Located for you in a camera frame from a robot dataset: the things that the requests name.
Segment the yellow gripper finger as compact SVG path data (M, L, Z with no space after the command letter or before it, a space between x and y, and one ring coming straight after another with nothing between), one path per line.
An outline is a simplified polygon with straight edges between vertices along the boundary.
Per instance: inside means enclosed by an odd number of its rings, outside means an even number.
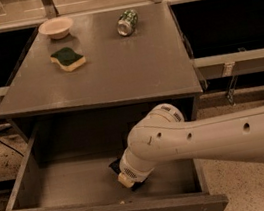
M127 178L124 173L120 172L118 177L117 177L119 183L124 185L126 188L132 188L133 185L135 184L133 181Z

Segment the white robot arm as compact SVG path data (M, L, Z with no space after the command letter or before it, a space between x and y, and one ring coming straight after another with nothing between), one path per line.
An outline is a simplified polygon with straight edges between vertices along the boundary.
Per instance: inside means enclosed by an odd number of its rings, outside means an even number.
M264 164L264 107L186 122L181 111L157 105L129 132L118 181L144 182L160 162L209 159Z

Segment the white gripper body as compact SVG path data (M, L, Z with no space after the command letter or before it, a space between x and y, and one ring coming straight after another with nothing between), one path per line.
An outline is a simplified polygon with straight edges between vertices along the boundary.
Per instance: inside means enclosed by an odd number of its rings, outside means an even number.
M140 159L126 148L120 159L120 170L134 183L144 182L155 168L155 162Z

